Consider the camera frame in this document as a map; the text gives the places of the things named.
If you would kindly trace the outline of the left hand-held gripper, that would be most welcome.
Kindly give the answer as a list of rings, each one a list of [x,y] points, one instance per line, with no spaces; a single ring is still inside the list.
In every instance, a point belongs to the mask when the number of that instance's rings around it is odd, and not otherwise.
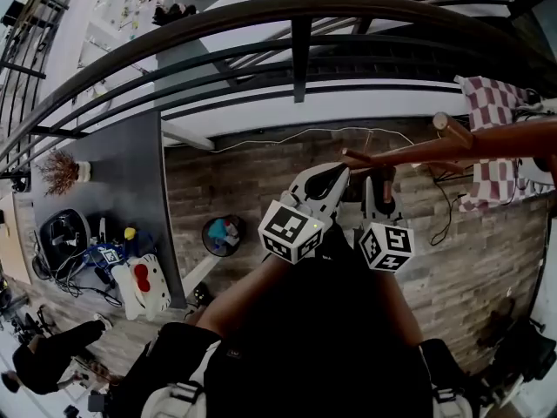
[[[349,179],[345,163],[302,171],[263,217],[258,227],[263,248],[292,264],[315,251],[336,218]]]

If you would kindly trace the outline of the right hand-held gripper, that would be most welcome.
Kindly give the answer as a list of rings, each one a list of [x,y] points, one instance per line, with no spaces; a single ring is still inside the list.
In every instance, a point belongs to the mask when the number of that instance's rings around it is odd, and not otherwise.
[[[363,185],[362,226],[367,227],[358,240],[364,261],[372,270],[396,273],[415,255],[414,231],[385,222],[398,224],[403,220],[403,203],[397,193],[389,202],[381,199],[381,188],[367,177]]]

